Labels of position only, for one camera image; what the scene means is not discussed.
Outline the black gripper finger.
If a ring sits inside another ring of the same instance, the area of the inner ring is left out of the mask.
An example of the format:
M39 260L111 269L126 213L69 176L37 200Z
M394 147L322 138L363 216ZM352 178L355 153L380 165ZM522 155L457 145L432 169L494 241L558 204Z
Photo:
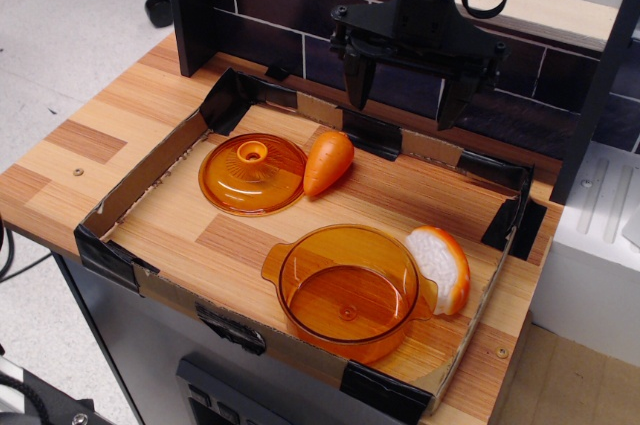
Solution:
M479 87L475 77L462 76L459 80L443 80L442 91L436 112L437 130L451 129L458 117L472 101Z
M344 79L350 104L362 110L368 101L375 77L376 62L357 52L344 56Z

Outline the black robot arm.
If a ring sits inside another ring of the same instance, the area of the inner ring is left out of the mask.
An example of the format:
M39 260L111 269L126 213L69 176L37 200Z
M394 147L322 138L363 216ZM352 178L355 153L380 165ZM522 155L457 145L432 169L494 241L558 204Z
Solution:
M443 80L436 123L441 130L452 128L476 93L495 87L500 63L510 53L501 39L473 23L499 15L504 7L478 10L469 0L335 7L330 49L343 63L350 104L365 107L379 63L419 70Z

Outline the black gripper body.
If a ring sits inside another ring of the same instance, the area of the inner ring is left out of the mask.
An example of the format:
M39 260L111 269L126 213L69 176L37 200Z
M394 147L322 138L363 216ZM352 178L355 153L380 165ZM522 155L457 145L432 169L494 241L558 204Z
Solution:
M462 0L389 0L374 4L338 5L331 11L335 31L331 50L343 61L357 52L379 63L418 70L442 79L475 77L479 87L493 88L509 47L476 27L473 19L500 14L507 0L487 10Z

